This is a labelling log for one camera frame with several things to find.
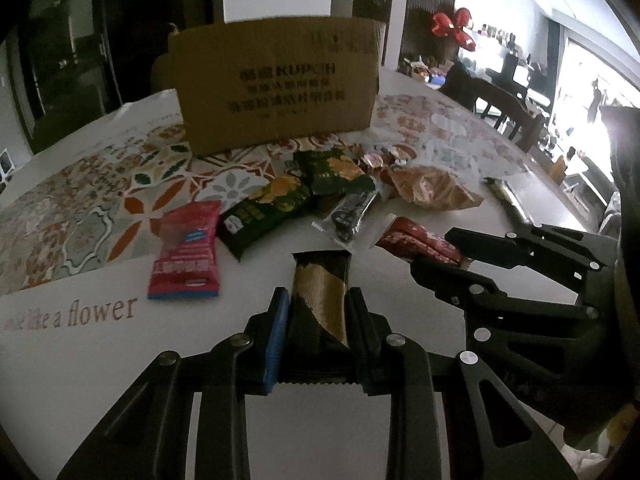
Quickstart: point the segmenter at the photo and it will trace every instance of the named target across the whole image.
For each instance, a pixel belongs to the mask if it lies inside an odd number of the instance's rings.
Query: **plastic bag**
[[[362,219],[376,199],[380,185],[377,182],[373,191],[345,195],[324,219],[314,221],[312,226],[325,233],[340,247],[353,253],[356,236],[362,227]]]

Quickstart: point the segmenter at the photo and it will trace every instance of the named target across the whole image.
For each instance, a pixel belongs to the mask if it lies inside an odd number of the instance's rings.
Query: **chocolate bar wrapper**
[[[296,272],[282,375],[288,382],[338,381],[349,367],[344,294],[351,255],[309,251],[293,257]]]
[[[456,246],[413,220],[389,215],[385,225],[388,227],[376,245],[393,256],[410,262],[419,254],[424,254],[444,264],[457,267],[463,264],[464,258]]]
[[[310,197],[310,189],[298,177],[283,174],[226,211],[218,238],[239,260],[258,238],[303,213]]]
[[[300,165],[314,195],[358,193],[372,191],[371,177],[341,150],[297,152],[294,160]]]

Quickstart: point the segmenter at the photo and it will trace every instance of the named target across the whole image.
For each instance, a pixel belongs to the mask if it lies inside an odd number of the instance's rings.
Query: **snack wrapper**
[[[280,373],[287,382],[332,382],[327,378],[344,376],[350,366],[345,360],[349,343],[344,295],[351,255],[309,251],[293,257],[296,272]]]
[[[347,194],[324,219],[313,222],[312,226],[353,253],[354,240],[360,232],[362,219],[377,195],[377,189]]]
[[[220,274],[213,242],[219,201],[192,202],[162,216],[162,249],[154,262],[147,297],[217,296]]]
[[[298,177],[283,174],[226,211],[218,238],[239,260],[258,238],[302,213],[310,197],[311,191]]]
[[[424,254],[444,264],[462,266],[463,256],[456,246],[413,220],[392,214],[384,225],[388,227],[376,245],[393,256],[410,262]]]
[[[293,158],[307,177],[314,195],[358,193],[376,187],[371,177],[337,148],[324,152],[297,152]]]

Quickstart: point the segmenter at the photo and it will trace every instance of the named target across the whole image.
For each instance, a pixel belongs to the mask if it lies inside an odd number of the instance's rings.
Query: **cardboard box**
[[[383,37],[383,23],[329,16],[171,34],[169,56],[193,153],[367,128]]]

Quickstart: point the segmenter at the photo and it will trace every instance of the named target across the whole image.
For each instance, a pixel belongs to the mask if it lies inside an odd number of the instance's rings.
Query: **red wrapper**
[[[459,267],[463,259],[456,246],[403,216],[395,217],[376,245],[407,261],[424,254],[444,264]]]
[[[220,202],[192,202],[162,216],[162,250],[154,262],[147,297],[217,296],[220,274],[213,242]]]

